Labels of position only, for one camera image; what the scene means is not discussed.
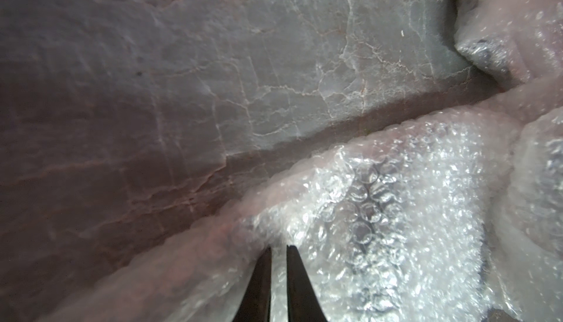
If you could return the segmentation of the clear bubble wrap sheet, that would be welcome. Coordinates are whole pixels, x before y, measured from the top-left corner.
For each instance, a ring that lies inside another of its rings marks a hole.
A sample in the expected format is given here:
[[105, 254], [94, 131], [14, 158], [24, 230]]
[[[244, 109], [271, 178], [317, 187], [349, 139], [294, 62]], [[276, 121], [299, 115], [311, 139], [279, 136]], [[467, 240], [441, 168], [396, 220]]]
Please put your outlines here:
[[49, 321], [231, 321], [271, 249], [271, 318], [300, 257], [330, 321], [562, 320], [562, 78], [299, 162]]

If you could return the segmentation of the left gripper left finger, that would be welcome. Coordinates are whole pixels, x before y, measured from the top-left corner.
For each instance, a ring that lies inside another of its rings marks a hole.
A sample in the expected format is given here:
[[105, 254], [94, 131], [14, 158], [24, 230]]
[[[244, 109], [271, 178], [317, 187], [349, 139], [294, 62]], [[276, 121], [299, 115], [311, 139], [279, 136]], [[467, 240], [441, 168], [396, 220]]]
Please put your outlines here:
[[269, 322], [271, 316], [272, 252], [267, 247], [257, 259], [233, 322]]

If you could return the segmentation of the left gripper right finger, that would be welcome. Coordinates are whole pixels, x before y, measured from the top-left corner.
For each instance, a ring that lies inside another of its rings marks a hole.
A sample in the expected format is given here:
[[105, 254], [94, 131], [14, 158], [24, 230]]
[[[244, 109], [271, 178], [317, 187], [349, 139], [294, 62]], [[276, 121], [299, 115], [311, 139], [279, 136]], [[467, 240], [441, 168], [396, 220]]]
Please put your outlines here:
[[289, 322], [327, 322], [315, 295], [299, 250], [288, 245], [287, 256], [287, 317]]

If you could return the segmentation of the bubble wrapped pink plate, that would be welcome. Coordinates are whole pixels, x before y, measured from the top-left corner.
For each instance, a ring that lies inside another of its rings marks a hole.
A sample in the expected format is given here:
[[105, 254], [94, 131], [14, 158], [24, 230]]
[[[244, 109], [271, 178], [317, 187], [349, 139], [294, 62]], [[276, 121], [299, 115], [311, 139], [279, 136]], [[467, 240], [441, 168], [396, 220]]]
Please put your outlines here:
[[455, 47], [500, 86], [562, 74], [562, 0], [461, 0]]

